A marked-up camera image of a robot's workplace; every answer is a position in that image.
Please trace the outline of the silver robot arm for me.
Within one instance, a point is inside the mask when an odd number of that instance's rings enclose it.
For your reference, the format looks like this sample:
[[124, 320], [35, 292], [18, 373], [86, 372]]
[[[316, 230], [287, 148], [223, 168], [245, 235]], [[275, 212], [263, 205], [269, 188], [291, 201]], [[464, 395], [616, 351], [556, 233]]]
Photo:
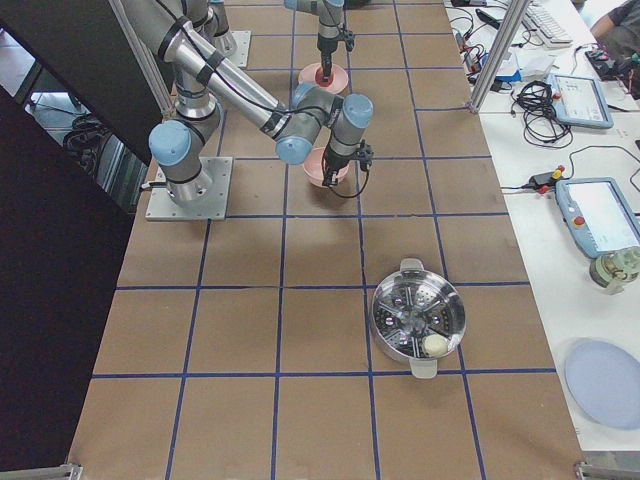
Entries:
[[176, 203], [210, 189], [196, 145], [217, 129], [223, 106], [270, 137], [276, 155], [291, 165], [303, 163], [321, 129], [329, 129], [320, 161], [321, 184], [329, 190], [353, 161], [369, 172], [373, 151], [363, 135], [374, 106], [367, 96], [341, 96], [310, 81], [300, 83], [285, 106], [231, 61], [236, 43], [221, 1], [126, 1], [123, 9], [137, 38], [174, 71], [176, 115], [151, 131], [149, 147]]
[[313, 80], [321, 87], [329, 87], [337, 76], [332, 56], [340, 42], [347, 52], [354, 48], [354, 34], [343, 21], [344, 1], [285, 0], [284, 6], [292, 11], [307, 13], [318, 18], [316, 46], [320, 52], [320, 63], [313, 73]]

